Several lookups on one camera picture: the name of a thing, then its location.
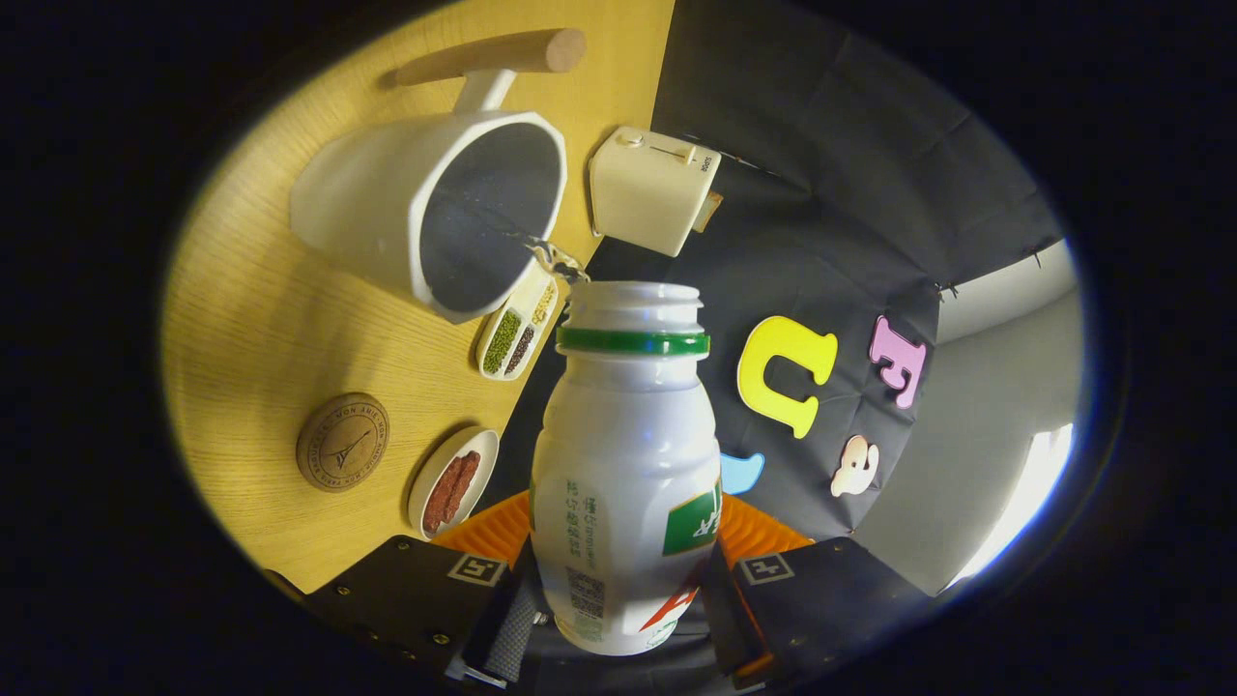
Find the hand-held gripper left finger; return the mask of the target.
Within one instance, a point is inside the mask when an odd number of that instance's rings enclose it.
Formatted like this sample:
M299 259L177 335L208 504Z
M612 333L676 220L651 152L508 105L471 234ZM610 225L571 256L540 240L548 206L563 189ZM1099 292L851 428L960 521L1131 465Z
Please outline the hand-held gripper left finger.
M529 499L512 494L435 541L390 537L306 607L434 677L512 690L539 613Z

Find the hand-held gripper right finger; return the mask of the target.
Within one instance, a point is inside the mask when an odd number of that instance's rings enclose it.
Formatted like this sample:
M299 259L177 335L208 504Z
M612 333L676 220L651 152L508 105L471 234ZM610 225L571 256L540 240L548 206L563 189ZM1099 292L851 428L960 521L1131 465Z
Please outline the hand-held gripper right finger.
M699 600L717 669L738 690L821 677L934 608L851 537L811 541L736 494L724 494Z

